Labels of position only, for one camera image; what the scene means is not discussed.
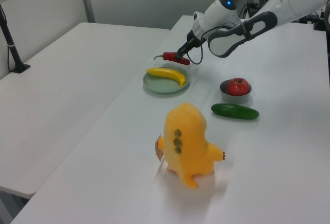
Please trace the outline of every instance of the small bowl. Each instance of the small bowl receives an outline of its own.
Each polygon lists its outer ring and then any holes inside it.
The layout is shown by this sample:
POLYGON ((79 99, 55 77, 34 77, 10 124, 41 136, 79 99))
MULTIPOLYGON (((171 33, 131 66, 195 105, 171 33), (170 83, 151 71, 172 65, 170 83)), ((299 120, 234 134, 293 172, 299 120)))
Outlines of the small bowl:
POLYGON ((228 84, 230 80, 226 80, 223 83, 220 84, 220 92, 222 95, 222 99, 224 102, 230 103, 230 104, 242 104, 244 102, 247 102, 252 90, 251 85, 249 84, 249 92, 245 95, 241 96, 233 96, 228 94, 228 84))

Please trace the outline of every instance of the red apple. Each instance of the red apple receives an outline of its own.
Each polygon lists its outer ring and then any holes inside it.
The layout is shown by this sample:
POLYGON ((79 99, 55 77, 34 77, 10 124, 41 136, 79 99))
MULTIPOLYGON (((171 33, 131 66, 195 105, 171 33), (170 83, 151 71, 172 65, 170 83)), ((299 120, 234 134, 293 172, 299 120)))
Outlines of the red apple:
POLYGON ((244 78, 234 78, 228 84, 228 94, 232 96, 241 96, 249 92, 249 83, 244 78))

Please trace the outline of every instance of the toy cucumber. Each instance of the toy cucumber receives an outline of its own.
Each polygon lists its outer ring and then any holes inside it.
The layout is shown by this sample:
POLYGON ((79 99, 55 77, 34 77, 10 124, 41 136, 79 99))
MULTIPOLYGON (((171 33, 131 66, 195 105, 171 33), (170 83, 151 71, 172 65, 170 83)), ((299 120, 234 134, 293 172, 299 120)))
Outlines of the toy cucumber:
POLYGON ((214 104, 211 110, 216 115, 239 119, 256 119, 259 116, 258 111, 235 104, 214 104))

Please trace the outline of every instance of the yellow banana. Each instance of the yellow banana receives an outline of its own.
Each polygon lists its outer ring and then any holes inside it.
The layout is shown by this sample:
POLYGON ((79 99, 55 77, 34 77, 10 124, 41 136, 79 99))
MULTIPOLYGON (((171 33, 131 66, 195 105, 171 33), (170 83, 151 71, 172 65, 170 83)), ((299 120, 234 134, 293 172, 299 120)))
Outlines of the yellow banana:
POLYGON ((172 70, 170 68, 154 67, 154 68, 148 68, 146 71, 148 72, 148 74, 153 76, 171 78, 177 81, 180 87, 182 87, 186 83, 186 77, 182 73, 176 70, 172 70))

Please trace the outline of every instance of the stuffed animal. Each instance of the stuffed animal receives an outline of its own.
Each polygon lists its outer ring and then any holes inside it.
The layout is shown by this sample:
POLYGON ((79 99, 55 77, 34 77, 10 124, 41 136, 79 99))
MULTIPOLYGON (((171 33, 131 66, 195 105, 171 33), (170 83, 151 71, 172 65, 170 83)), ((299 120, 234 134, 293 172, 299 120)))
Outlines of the stuffed animal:
POLYGON ((193 189, 198 188, 194 175, 212 172, 214 161, 225 159, 220 148, 207 142, 205 130, 202 113, 194 105, 183 103, 167 114, 164 136, 156 142, 158 158, 163 154, 181 182, 193 189))

